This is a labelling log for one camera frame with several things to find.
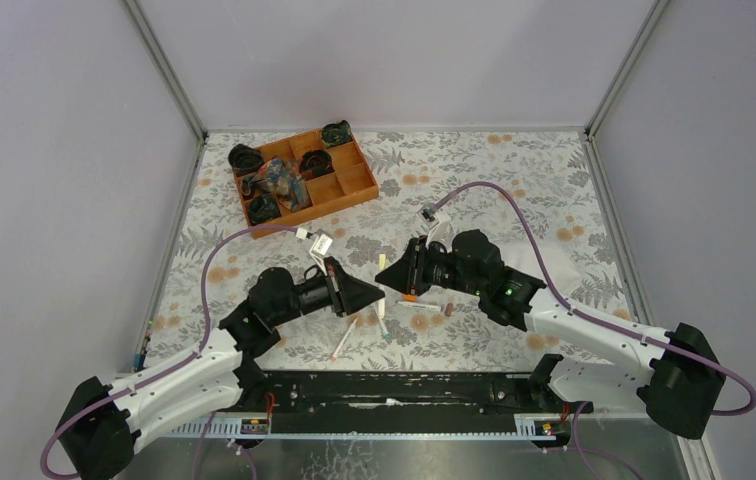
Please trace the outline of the white pen orange tip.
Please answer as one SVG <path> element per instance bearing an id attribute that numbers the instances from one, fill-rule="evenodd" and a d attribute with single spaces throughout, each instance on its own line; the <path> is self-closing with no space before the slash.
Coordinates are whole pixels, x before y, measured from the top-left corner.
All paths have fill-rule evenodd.
<path id="1" fill-rule="evenodd" d="M 357 327 L 357 324 L 358 324 L 358 320 L 356 318 L 353 318 L 349 322 L 348 327 L 346 328 L 346 330 L 345 330 L 342 338 L 339 340 L 339 342 L 337 343 L 335 349 L 333 350 L 333 352 L 332 352 L 332 354 L 330 356 L 330 359 L 331 359 L 332 362 L 335 362 L 338 359 L 339 354 L 340 354 L 342 348 L 344 347 L 344 345 L 347 342 L 348 338 L 351 336 L 351 334 L 354 331 L 354 329 Z"/>

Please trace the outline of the white pen with label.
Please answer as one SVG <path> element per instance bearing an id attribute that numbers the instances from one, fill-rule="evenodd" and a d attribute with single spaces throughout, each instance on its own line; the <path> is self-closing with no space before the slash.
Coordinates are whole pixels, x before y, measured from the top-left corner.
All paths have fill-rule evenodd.
<path id="1" fill-rule="evenodd" d="M 427 311 L 435 311 L 435 312 L 441 311 L 441 307 L 439 305 L 428 304 L 428 303 L 399 301 L 397 302 L 397 305 L 403 306 L 406 308 L 418 309 L 418 310 L 427 310 Z"/>

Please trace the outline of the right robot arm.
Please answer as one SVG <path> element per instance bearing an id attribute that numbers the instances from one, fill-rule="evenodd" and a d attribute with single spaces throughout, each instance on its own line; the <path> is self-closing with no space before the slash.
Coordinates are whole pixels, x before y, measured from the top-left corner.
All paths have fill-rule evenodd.
<path id="1" fill-rule="evenodd" d="M 413 238 L 375 280 L 402 294 L 441 287 L 473 295 L 479 309 L 499 325 L 554 336 L 610 362 L 622 377 L 586 373 L 557 360 L 545 367 L 543 378 L 561 400 L 643 407 L 657 425 L 683 438 L 703 436 L 726 380 L 698 328 L 681 323 L 669 331 L 569 305 L 543 280 L 506 264 L 500 249 L 479 230 L 456 235 L 450 247 Z"/>

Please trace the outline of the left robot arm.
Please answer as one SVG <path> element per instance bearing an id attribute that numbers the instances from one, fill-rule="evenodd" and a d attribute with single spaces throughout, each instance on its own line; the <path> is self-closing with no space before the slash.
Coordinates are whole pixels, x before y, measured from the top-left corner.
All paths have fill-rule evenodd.
<path id="1" fill-rule="evenodd" d="M 279 341 L 277 326 L 324 309 L 346 317 L 385 296 L 333 257 L 311 270 L 312 276 L 296 282 L 288 270 L 268 268 L 200 346 L 110 383 L 96 376 L 82 381 L 52 438 L 71 461 L 71 476 L 111 479 L 153 440 L 237 405 L 264 383 L 255 360 Z"/>

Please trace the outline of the white pen teal tip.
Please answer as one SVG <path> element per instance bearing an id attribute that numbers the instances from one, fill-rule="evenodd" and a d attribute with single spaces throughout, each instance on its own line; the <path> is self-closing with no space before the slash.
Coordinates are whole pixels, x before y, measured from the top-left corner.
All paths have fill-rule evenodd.
<path id="1" fill-rule="evenodd" d="M 391 335 L 390 335 L 389 330 L 388 330 L 388 328 L 387 328 L 387 326 L 386 326 L 386 324 L 385 324 L 385 322 L 384 322 L 383 319 L 379 320 L 379 327 L 380 327 L 380 330 L 381 330 L 382 337 L 385 340 L 390 340 L 391 339 Z"/>

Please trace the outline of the black roll bottom tray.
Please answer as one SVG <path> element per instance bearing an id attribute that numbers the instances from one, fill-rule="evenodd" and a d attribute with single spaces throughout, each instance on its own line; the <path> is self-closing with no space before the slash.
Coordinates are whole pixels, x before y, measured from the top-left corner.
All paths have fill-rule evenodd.
<path id="1" fill-rule="evenodd" d="M 260 225 L 281 217 L 278 202 L 271 194 L 253 198 L 247 204 L 246 213 L 251 225 Z"/>

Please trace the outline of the orange wooden divided tray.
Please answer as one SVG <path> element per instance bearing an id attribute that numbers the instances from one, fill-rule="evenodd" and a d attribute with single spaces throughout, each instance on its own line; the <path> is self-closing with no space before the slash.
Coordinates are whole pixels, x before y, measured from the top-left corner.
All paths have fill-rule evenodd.
<path id="1" fill-rule="evenodd" d="M 319 149 L 326 150 L 332 157 L 334 167 L 332 173 L 318 178 L 310 179 L 301 174 L 307 182 L 307 189 L 312 202 L 310 207 L 297 212 L 290 212 L 278 204 L 281 217 L 260 225 L 249 223 L 246 207 L 253 198 L 268 193 L 256 190 L 248 197 L 243 196 L 239 192 L 238 182 L 244 176 L 238 177 L 232 173 L 238 191 L 238 204 L 242 208 L 249 227 L 253 229 L 254 237 L 258 238 L 271 233 L 269 230 L 261 230 L 259 228 L 261 225 L 298 226 L 374 200 L 379 196 L 379 187 L 375 176 L 368 166 L 364 152 L 354 135 L 352 134 L 352 142 L 326 149 L 319 138 L 321 129 L 298 133 L 264 145 L 248 145 L 262 153 L 264 164 L 275 157 L 279 157 L 284 160 L 295 161 L 298 170 L 301 158 L 306 152 Z"/>

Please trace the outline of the black roll middle tray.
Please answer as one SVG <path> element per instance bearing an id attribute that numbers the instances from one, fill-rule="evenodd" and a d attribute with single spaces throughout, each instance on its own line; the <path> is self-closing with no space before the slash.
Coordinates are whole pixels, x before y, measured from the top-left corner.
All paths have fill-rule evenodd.
<path id="1" fill-rule="evenodd" d="M 310 179 L 330 174 L 334 171 L 332 157 L 326 150 L 308 151 L 301 158 L 299 171 Z"/>

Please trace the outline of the colourful crumpled wrapper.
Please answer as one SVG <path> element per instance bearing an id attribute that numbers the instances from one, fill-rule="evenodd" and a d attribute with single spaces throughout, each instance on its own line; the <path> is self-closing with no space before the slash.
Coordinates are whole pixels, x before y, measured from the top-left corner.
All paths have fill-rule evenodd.
<path id="1" fill-rule="evenodd" d="M 290 212 L 312 205 L 307 182 L 296 162 L 279 157 L 265 163 L 257 172 L 245 175 L 238 182 L 239 192 L 248 197 L 256 190 L 271 194 L 277 203 Z"/>

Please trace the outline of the black roll top tray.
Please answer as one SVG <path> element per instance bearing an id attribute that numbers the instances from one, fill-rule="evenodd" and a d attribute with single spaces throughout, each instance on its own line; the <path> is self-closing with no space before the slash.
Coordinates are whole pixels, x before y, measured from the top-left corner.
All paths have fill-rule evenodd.
<path id="1" fill-rule="evenodd" d="M 353 141 L 352 130 L 347 120 L 326 124 L 319 133 L 326 149 L 338 147 Z"/>

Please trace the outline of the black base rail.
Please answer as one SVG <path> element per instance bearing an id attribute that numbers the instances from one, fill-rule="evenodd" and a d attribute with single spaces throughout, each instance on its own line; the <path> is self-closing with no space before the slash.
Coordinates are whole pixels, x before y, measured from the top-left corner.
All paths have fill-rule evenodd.
<path id="1" fill-rule="evenodd" d="M 579 407 L 548 385 L 553 365 L 547 359 L 531 373 L 268 371 L 224 411 L 264 422 L 277 436 L 553 441 L 569 434 Z"/>

